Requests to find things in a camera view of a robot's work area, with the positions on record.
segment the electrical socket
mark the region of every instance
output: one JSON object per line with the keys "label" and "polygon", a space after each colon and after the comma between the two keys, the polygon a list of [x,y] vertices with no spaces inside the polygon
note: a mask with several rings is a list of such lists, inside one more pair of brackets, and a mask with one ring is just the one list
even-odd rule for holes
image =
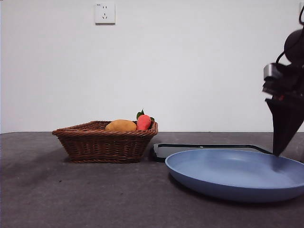
{"label": "electrical socket", "polygon": [[95,4],[95,24],[115,24],[114,2],[100,2]]}

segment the wicker basket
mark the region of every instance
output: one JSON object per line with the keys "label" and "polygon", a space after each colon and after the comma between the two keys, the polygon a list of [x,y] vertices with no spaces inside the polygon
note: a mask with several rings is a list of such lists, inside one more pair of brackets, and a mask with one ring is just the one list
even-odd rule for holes
{"label": "wicker basket", "polygon": [[139,162],[149,141],[158,133],[157,123],[153,122],[146,131],[105,131],[110,122],[91,121],[57,129],[52,134],[58,137],[72,162]]}

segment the mango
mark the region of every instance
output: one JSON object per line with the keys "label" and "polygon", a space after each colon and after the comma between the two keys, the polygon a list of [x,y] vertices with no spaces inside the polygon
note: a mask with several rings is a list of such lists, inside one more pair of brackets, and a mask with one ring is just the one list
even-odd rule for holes
{"label": "mango", "polygon": [[136,128],[137,126],[133,121],[114,120],[105,127],[105,130],[114,131],[114,132],[127,132],[127,131],[135,131]]}

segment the blue plate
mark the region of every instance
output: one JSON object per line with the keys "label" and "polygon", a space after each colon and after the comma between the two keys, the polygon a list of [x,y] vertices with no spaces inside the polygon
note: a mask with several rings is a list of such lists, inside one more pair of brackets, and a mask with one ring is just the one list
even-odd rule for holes
{"label": "blue plate", "polygon": [[225,200],[275,202],[304,193],[304,164],[288,158],[202,149],[172,154],[165,162],[181,184]]}

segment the gray table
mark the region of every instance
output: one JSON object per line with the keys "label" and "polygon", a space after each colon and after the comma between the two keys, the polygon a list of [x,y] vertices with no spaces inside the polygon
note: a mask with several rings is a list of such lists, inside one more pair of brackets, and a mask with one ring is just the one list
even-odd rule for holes
{"label": "gray table", "polygon": [[[271,133],[159,133],[154,143],[255,144]],[[304,133],[283,154],[304,161]],[[73,164],[51,133],[1,135],[2,228],[301,228],[304,195],[279,203],[210,198],[145,152],[135,164]]]}

